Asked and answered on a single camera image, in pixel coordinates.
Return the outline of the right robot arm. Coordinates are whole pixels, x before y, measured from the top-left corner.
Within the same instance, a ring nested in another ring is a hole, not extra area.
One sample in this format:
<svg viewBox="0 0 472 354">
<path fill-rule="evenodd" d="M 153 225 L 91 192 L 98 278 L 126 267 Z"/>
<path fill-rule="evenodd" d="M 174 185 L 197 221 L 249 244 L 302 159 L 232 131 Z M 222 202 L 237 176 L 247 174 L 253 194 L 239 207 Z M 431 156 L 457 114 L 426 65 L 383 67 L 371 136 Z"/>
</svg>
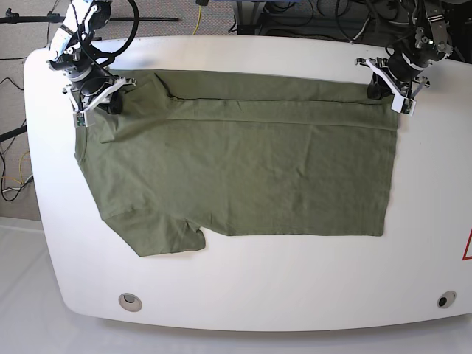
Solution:
<svg viewBox="0 0 472 354">
<path fill-rule="evenodd" d="M 139 27 L 139 9 L 129 1 L 133 10 L 132 28 L 126 42 L 113 52 L 104 52 L 92 43 L 96 30 L 111 20 L 111 1 L 71 1 L 66 17 L 50 42 L 47 61 L 51 70 L 62 72 L 69 83 L 65 94 L 74 115 L 83 121 L 100 108 L 108 114 L 121 114 L 123 86 L 135 80 L 116 76 L 108 66 L 132 44 Z"/>
</svg>

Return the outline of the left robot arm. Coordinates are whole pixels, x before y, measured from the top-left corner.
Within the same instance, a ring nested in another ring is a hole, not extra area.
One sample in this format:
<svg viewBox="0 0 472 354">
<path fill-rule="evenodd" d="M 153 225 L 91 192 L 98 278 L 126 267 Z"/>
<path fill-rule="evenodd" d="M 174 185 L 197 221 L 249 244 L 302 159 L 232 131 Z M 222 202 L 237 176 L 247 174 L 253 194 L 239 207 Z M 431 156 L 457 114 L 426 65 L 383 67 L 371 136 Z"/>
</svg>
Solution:
<svg viewBox="0 0 472 354">
<path fill-rule="evenodd" d="M 367 18 L 359 32 L 348 35 L 340 22 L 340 2 L 334 5 L 334 21 L 342 37 L 349 43 L 356 42 L 373 21 L 375 30 L 385 30 L 391 36 L 384 46 L 387 57 L 355 61 L 372 71 L 367 86 L 370 100 L 382 100 L 399 96 L 412 101 L 417 93 L 430 85 L 422 73 L 453 54 L 450 34 L 451 12 L 469 4 L 469 1 L 395 1 L 396 8 L 406 15 L 406 23 L 400 24 L 380 14 L 374 1 L 360 1 L 367 9 Z"/>
</svg>

